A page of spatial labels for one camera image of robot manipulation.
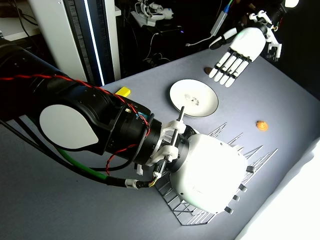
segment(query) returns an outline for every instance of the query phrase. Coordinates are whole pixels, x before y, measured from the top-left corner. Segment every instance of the orange object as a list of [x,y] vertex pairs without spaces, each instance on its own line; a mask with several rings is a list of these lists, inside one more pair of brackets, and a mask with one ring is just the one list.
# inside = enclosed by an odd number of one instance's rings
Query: orange object
[[267,131],[269,127],[265,121],[257,121],[255,125],[259,130],[263,132]]

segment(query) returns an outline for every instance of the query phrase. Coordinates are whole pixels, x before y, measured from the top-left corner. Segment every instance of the yellow object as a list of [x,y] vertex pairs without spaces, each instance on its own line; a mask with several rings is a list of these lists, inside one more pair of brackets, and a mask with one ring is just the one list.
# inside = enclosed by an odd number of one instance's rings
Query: yellow object
[[267,131],[269,127],[265,121],[257,121],[255,125],[259,130],[264,132]]
[[127,97],[131,93],[131,90],[125,86],[123,86],[119,91],[117,91],[115,94],[122,96],[122,97]]

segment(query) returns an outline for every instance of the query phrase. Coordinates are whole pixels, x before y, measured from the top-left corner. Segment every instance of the white light strip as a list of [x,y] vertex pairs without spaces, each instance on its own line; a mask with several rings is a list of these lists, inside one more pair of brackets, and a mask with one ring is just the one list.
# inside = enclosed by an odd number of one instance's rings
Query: white light strip
[[89,29],[90,29],[92,43],[93,43],[94,54],[95,54],[96,61],[98,63],[98,69],[99,69],[99,73],[100,73],[101,83],[102,83],[102,85],[105,85],[104,77],[102,75],[102,69],[101,69],[101,66],[100,66],[100,60],[99,60],[99,55],[98,55],[98,50],[97,50],[97,45],[96,45],[94,28],[92,27],[92,22],[91,22],[91,16],[90,16],[90,11],[89,11],[88,0],[84,0],[84,6],[85,6],[85,11],[86,11],[86,16],[88,18],[88,23],[89,23]]

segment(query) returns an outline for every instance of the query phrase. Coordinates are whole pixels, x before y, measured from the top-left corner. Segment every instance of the gray tabletop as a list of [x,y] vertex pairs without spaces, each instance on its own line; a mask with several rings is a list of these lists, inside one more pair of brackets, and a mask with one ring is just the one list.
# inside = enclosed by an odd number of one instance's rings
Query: gray tabletop
[[[278,148],[248,183],[248,191],[240,193],[240,202],[230,204],[233,215],[223,212],[208,225],[180,226],[156,189],[134,191],[84,179],[0,126],[0,239],[234,239],[320,135],[320,102],[261,57],[232,87],[213,82],[203,68],[212,66],[225,50],[205,50],[109,84],[106,89],[130,88],[130,99],[166,123],[178,116],[169,99],[171,85],[181,79],[202,81],[216,92],[218,109],[208,117],[185,116],[186,124],[208,134],[227,122],[219,136],[222,141],[244,133],[237,141],[244,152],[264,146],[252,161]],[[268,131],[259,131],[257,120],[266,121]],[[92,167],[104,166],[109,156],[72,155]],[[114,175],[135,177],[131,167]]]

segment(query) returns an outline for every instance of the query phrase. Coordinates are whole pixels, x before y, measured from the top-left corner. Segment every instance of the plate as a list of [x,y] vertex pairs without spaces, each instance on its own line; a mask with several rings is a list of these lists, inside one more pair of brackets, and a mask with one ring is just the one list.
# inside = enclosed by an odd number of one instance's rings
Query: plate
[[170,99],[178,110],[184,106],[184,114],[198,118],[213,114],[219,104],[217,94],[211,87],[193,79],[183,79],[173,84]]

